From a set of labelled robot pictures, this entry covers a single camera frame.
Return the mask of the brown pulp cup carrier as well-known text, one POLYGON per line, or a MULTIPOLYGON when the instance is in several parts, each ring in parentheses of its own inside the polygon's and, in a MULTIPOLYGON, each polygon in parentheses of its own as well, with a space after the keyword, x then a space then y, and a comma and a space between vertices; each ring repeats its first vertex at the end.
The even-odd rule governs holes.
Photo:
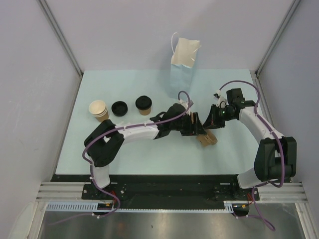
POLYGON ((206 131, 206 134, 198 135, 196 139, 201 143, 203 147, 215 145, 218 142, 216 136, 209 130, 206 131))

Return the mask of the black plastic cup lid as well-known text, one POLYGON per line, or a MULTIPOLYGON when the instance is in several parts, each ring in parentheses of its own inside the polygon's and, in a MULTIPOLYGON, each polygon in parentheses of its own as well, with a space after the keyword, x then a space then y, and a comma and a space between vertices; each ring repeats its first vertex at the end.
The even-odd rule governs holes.
POLYGON ((150 97, 143 95, 136 99, 135 105, 137 109, 138 108, 147 109, 152 106, 152 100, 150 97))

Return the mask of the light blue paper bag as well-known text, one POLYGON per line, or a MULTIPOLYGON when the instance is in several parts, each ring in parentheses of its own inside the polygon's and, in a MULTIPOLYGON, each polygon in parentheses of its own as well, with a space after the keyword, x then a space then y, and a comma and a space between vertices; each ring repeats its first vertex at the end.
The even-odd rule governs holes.
POLYGON ((179 91, 189 91, 200 47, 201 43, 199 40, 180 37, 177 32, 172 35, 172 57, 168 90, 170 97, 175 98, 179 91))

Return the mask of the brown paper coffee cup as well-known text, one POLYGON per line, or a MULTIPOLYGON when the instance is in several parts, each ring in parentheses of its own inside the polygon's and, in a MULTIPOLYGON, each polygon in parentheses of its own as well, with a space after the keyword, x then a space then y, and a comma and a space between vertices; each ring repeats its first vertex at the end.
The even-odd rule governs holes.
POLYGON ((147 115, 149 115, 149 114, 151 113, 152 108, 151 108, 151 107, 149 107, 149 108, 147 108, 147 109, 138 108, 138 110, 139 110, 139 113, 140 113, 141 115, 147 116, 147 115))

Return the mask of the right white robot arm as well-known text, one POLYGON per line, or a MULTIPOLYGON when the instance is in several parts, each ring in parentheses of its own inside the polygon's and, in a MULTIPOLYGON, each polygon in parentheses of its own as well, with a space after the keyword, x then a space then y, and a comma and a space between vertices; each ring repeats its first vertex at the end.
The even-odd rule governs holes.
POLYGON ((297 141, 278 132, 257 111, 257 103, 246 100, 240 88, 228 90, 227 98, 218 98, 212 104, 203 124, 205 129, 224 128, 226 121, 239 120, 251 132, 258 143, 253 167, 237 176, 238 183, 231 185, 230 195, 241 200, 248 194, 248 188, 267 183, 281 187, 287 178, 297 171, 297 141))

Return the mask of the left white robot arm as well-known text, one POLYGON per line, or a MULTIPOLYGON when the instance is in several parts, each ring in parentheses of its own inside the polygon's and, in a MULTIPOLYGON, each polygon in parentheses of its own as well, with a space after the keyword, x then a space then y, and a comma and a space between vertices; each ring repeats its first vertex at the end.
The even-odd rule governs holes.
POLYGON ((100 123, 85 139, 82 153, 83 159, 90 164, 90 178, 95 183, 93 194, 99 199, 109 196, 109 165, 124 144, 163 138, 171 131, 178 131, 182 136, 206 135, 198 113, 191 113, 189 107, 178 103, 144 123, 117 126, 109 119, 100 123))

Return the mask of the stack of black lids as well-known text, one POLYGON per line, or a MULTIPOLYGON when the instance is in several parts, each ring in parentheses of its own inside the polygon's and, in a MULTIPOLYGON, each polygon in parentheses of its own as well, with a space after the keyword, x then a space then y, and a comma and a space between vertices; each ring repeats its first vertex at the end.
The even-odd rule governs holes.
POLYGON ((111 110, 115 116, 123 117, 128 112, 128 106, 123 101, 117 101, 112 104, 111 110))

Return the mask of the stack of paper cups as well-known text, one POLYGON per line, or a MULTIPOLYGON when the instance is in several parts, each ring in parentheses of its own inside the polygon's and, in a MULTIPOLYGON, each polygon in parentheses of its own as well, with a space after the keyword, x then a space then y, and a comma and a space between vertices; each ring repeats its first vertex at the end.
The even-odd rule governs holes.
POLYGON ((98 122, 103 122, 109 119, 107 105, 102 100, 93 101, 89 105, 89 112, 98 122))

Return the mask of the aluminium frame post right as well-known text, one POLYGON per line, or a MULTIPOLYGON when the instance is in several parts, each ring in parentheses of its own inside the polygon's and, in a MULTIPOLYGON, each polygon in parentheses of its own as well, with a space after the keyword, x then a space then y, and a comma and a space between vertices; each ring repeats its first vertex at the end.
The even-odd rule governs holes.
POLYGON ((285 16, 283 18, 283 20, 281 21, 278 29, 276 30, 276 33, 274 35, 274 37, 272 38, 270 45, 268 46, 265 54, 263 55, 258 67, 255 70, 255 75, 258 78, 263 70, 263 68, 265 67, 267 61, 269 60, 271 54, 273 53, 273 51, 275 50, 276 46, 278 45, 280 39, 282 38, 286 28, 288 27, 290 21, 292 20, 292 18, 294 17, 294 14, 296 13, 299 5, 301 4, 302 0, 293 0, 287 10, 287 12, 285 13, 285 16))

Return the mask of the aluminium frame post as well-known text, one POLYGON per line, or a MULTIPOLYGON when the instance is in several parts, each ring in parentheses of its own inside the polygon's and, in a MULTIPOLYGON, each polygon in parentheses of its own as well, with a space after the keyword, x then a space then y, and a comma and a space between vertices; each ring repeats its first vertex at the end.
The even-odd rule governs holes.
POLYGON ((301 4, 302 0, 293 0, 287 10, 287 12, 285 13, 285 16, 283 18, 283 20, 281 21, 278 29, 276 30, 276 33, 274 35, 274 37, 272 38, 270 45, 268 46, 265 54, 263 55, 258 67, 255 70, 255 75, 258 78, 263 70, 263 68, 265 67, 267 61, 269 60, 271 54, 273 53, 273 51, 275 50, 276 46, 278 45, 280 39, 282 38, 286 28, 288 27, 290 21, 292 20, 292 18, 294 17, 294 14, 296 13, 299 5, 301 4))
POLYGON ((66 37, 64 36, 64 33, 63 33, 56 17, 54 16, 54 13, 51 10, 48 2, 46 0, 37 0, 36 2, 38 3, 40 9, 42 10, 45 18, 47 19, 51 29, 53 30, 57 40, 59 41, 62 49, 64 50, 67 58, 69 59, 71 65, 73 66, 77 75, 80 78, 82 78, 84 73, 81 70, 80 65, 79 65, 78 61, 76 60, 76 57, 75 57, 67 39, 66 39, 66 37))

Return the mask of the aluminium frame post left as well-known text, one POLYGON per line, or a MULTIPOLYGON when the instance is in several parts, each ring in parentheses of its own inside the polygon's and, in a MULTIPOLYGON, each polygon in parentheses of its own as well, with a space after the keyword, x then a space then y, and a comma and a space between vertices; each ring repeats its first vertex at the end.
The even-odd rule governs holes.
POLYGON ((82 78, 84 73, 81 70, 80 65, 79 65, 78 61, 76 60, 76 57, 75 57, 67 39, 66 39, 66 37, 64 36, 64 33, 63 33, 56 17, 54 16, 54 13, 51 10, 48 2, 46 0, 37 0, 36 2, 38 3, 40 9, 42 10, 45 18, 47 19, 51 29, 53 30, 57 40, 59 41, 62 49, 64 50, 67 58, 69 59, 71 65, 73 66, 77 75, 80 78, 82 78))

